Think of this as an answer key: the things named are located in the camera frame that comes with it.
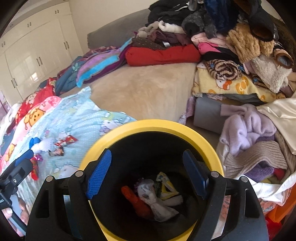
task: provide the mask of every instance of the trash can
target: trash can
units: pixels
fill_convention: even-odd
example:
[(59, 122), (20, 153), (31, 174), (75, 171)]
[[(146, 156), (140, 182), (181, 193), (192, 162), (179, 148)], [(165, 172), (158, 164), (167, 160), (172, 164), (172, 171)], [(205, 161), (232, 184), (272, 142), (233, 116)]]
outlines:
[[(223, 175), (212, 146), (194, 130), (167, 120), (141, 120), (123, 125), (98, 140), (83, 159), (80, 169), (98, 159), (105, 148), (112, 163), (98, 195), (90, 201), (96, 219), (108, 240), (186, 240), (201, 217), (206, 202), (197, 196), (182, 162), (189, 149), (211, 171)], [(121, 194), (121, 187), (133, 185), (137, 176), (155, 180), (166, 173), (184, 202), (180, 215), (163, 223), (139, 218)]]

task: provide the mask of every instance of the screw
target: screw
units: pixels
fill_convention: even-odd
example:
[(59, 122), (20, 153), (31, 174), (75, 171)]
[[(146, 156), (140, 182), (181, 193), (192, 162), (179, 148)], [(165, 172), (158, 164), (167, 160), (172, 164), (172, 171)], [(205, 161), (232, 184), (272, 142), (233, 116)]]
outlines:
[(48, 177), (46, 178), (46, 181), (47, 181), (47, 182), (51, 182), (53, 179), (54, 179), (53, 176), (48, 176)]
[(211, 172), (211, 176), (212, 176), (212, 177), (219, 177), (219, 173), (216, 172), (216, 171), (212, 171), (212, 172)]
[(75, 176), (81, 177), (83, 175), (83, 171), (77, 171), (75, 172)]
[(246, 177), (241, 177), (241, 180), (242, 180), (244, 183), (248, 182), (248, 179), (247, 179)]

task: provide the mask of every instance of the cabinet handle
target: cabinet handle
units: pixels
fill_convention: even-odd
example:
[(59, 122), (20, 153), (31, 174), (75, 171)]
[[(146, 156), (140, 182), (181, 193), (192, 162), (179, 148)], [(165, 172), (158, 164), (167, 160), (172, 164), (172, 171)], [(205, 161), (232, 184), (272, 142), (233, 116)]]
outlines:
[(14, 85), (14, 83), (13, 83), (13, 81), (12, 81), (12, 80), (11, 80), (11, 83), (12, 83), (13, 87), (15, 88), (15, 85)]

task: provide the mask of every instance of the wardrobe door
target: wardrobe door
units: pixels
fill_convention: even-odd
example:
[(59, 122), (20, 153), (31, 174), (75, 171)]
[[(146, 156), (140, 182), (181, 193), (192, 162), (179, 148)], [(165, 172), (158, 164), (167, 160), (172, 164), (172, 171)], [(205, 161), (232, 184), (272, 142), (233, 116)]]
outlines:
[(38, 63), (35, 45), (31, 32), (5, 51), (11, 76), (23, 99), (37, 89), (45, 76)]
[(59, 21), (61, 24), (64, 39), (65, 39), (65, 44), (70, 53), (72, 60), (76, 59), (77, 56), (82, 56), (83, 52), (77, 37), (72, 15), (69, 14), (66, 16), (60, 16)]
[(68, 67), (71, 56), (65, 45), (59, 20), (53, 20), (33, 30), (36, 41), (37, 59), (45, 73), (44, 79), (57, 76), (57, 73)]
[(0, 56), (0, 90), (3, 92), (8, 104), (13, 104), (22, 101), (16, 85), (10, 75), (5, 55)]

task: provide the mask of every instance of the wardrobe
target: wardrobe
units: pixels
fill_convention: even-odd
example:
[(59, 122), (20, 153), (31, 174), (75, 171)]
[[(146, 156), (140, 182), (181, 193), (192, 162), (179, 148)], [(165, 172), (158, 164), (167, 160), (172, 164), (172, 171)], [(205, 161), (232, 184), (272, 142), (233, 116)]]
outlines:
[(44, 9), (0, 38), (0, 89), (10, 105), (83, 55), (69, 3)]

